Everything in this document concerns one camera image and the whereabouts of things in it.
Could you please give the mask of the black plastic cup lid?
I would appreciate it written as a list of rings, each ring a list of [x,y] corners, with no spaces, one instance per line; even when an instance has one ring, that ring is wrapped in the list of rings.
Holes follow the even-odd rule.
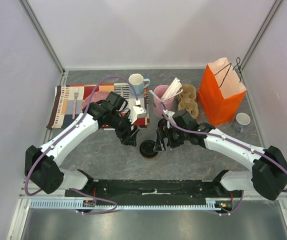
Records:
[[[153,140],[143,141],[139,146],[139,153],[141,154],[141,156],[142,157],[144,157],[144,156],[147,156],[147,157],[157,156],[158,152],[154,152],[154,150],[153,150],[154,145],[155,145],[155,141],[153,141]]]

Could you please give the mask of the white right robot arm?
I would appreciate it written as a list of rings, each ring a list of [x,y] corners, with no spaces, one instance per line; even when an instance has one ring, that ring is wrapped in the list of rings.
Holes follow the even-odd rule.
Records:
[[[274,201],[287,193],[287,161],[275,146],[263,148],[231,137],[209,123],[198,123],[186,110],[163,110],[156,129],[154,151],[177,148],[185,142],[221,153],[243,165],[245,171],[223,170],[212,184],[224,197],[232,191],[255,191]]]

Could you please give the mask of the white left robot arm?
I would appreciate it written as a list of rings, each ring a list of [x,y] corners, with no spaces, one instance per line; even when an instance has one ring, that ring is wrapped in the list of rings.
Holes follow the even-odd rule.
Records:
[[[83,197],[91,195],[94,188],[87,173],[61,169],[60,166],[75,147],[103,126],[113,128],[121,144],[135,147],[139,131],[135,122],[146,115],[146,110],[136,100],[135,105],[122,114],[120,108],[125,101],[112,91],[105,100],[88,103],[77,119],[55,138],[40,147],[30,146],[25,152],[26,181],[32,181],[46,194],[66,188],[76,189]]]

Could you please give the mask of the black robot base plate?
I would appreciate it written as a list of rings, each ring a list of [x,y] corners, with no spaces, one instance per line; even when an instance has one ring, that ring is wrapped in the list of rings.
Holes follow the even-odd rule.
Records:
[[[97,198],[116,200],[234,199],[240,190],[229,192],[218,183],[202,180],[124,180],[99,179],[86,184],[81,192]]]

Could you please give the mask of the orange paper bag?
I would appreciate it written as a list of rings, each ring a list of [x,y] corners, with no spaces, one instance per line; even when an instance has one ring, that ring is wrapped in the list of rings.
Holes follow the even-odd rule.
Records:
[[[246,95],[240,63],[240,57],[236,64],[222,57],[206,65],[197,99],[211,125],[231,121]]]

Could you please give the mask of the brown cardboard cup carrier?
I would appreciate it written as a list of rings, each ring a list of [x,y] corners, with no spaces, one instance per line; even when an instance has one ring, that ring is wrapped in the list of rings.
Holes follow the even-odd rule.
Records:
[[[196,102],[197,89],[191,84],[182,84],[180,90],[182,90],[182,92],[177,96],[177,110],[187,110],[192,118],[196,120],[199,116],[199,108]]]

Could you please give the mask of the brown paper coffee cup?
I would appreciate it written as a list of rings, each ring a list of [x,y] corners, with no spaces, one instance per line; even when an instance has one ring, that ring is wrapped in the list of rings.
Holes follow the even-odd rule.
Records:
[[[154,155],[154,156],[144,156],[143,159],[146,160],[146,161],[154,161],[156,159],[156,155]]]

